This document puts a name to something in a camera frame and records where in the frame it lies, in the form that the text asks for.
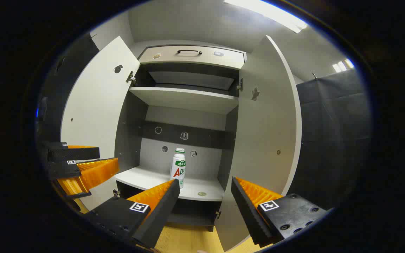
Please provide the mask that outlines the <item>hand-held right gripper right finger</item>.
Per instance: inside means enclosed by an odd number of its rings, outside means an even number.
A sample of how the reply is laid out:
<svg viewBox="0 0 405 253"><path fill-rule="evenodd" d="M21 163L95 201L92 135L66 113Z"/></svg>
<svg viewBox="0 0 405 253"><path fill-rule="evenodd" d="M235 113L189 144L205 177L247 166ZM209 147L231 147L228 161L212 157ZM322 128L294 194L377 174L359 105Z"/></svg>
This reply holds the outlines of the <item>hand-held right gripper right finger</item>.
<svg viewBox="0 0 405 253"><path fill-rule="evenodd" d="M286 240L328 213L299 194L282 196L239 177L232 178L231 193L254 244L260 247Z"/></svg>

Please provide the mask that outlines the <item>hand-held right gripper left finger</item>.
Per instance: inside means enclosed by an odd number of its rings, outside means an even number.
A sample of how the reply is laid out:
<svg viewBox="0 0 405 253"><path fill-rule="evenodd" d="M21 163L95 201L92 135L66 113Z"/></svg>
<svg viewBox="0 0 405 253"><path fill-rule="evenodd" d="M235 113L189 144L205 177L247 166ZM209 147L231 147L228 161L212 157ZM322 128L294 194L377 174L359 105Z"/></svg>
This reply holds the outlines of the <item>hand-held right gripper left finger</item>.
<svg viewBox="0 0 405 253"><path fill-rule="evenodd" d="M173 179L129 198L115 193L83 218L125 245L152 249L179 195L179 180Z"/></svg>

